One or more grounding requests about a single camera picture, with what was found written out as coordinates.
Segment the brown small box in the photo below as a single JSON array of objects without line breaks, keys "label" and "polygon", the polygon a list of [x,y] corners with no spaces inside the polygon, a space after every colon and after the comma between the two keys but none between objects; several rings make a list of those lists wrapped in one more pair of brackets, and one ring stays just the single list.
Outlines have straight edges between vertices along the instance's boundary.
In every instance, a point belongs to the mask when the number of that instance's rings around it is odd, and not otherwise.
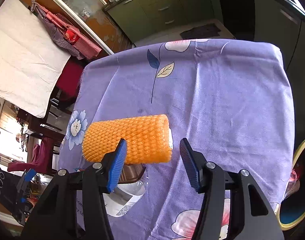
[{"label": "brown small box", "polygon": [[124,164],[119,178],[119,184],[130,184],[139,181],[145,172],[142,164]]}]

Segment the red white small carton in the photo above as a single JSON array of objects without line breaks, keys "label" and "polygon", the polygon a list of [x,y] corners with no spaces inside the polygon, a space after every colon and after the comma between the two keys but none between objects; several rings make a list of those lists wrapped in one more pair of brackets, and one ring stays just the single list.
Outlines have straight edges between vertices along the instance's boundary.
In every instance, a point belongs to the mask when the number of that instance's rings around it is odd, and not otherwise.
[{"label": "red white small carton", "polygon": [[141,178],[137,182],[118,184],[109,194],[104,193],[106,212],[112,217],[125,215],[145,194],[148,178]]}]

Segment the orange foam net sleeve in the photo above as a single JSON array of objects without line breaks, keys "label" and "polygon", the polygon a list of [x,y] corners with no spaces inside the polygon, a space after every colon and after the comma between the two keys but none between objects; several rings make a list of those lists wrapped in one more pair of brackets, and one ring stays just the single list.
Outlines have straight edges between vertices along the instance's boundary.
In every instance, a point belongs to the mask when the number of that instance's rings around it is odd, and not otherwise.
[{"label": "orange foam net sleeve", "polygon": [[127,143],[126,164],[167,163],[172,158],[172,133],[164,114],[99,121],[86,130],[82,153],[89,162],[102,161],[120,139]]}]

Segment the yellow rimmed blue trash bin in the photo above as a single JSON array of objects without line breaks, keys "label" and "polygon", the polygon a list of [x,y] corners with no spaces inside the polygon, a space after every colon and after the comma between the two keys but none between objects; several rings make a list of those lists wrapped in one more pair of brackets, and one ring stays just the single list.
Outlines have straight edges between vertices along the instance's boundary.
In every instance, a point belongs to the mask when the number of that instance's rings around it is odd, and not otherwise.
[{"label": "yellow rimmed blue trash bin", "polygon": [[305,218],[305,139],[293,156],[290,178],[284,200],[277,210],[277,220],[283,231],[298,226]]}]

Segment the green kitchen cabinets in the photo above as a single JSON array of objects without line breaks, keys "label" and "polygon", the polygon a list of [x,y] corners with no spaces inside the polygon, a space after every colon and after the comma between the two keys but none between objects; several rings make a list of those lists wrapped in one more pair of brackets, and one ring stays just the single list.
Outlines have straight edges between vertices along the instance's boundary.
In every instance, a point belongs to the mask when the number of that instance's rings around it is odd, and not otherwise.
[{"label": "green kitchen cabinets", "polygon": [[239,40],[278,46],[288,68],[305,62],[305,10],[298,0],[111,0],[104,11],[134,44],[181,28],[223,25]]}]

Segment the purple floral tablecloth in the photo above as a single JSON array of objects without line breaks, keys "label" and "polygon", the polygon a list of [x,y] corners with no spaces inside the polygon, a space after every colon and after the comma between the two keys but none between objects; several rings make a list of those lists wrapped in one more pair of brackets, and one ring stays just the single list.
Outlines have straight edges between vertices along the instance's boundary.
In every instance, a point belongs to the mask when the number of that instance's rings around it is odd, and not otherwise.
[{"label": "purple floral tablecloth", "polygon": [[280,49],[270,43],[201,39],[152,44],[89,63],[68,122],[59,168],[88,167],[86,128],[101,120],[165,114],[172,159],[146,167],[143,197],[110,218],[115,239],[190,239],[203,201],[190,186],[179,143],[222,169],[248,170],[272,208],[290,177],[294,103]]}]

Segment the red wooden chair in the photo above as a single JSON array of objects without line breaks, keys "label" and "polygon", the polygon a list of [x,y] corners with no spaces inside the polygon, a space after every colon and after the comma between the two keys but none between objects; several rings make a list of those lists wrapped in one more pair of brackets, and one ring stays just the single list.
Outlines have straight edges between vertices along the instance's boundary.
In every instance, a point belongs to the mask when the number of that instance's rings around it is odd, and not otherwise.
[{"label": "red wooden chair", "polygon": [[50,96],[59,100],[59,109],[66,109],[75,103],[80,88],[80,79],[84,70],[84,62],[70,57],[60,74]]}]

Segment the white cloth cover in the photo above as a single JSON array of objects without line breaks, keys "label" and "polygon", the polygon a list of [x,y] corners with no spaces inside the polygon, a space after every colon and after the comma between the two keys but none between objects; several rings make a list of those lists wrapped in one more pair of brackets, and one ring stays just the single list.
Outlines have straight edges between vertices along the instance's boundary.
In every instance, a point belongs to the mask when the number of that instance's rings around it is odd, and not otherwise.
[{"label": "white cloth cover", "polygon": [[31,115],[46,115],[50,95],[71,55],[20,0],[0,7],[0,98]]}]

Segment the red checkered apron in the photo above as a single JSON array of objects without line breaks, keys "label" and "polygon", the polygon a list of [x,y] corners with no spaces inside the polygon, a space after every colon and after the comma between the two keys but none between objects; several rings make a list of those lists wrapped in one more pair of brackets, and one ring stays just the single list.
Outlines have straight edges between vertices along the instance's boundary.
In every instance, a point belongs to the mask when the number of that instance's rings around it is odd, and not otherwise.
[{"label": "red checkered apron", "polygon": [[101,48],[89,40],[80,30],[60,13],[53,14],[44,6],[31,1],[31,12],[43,23],[52,41],[78,60],[91,60],[99,55]]}]

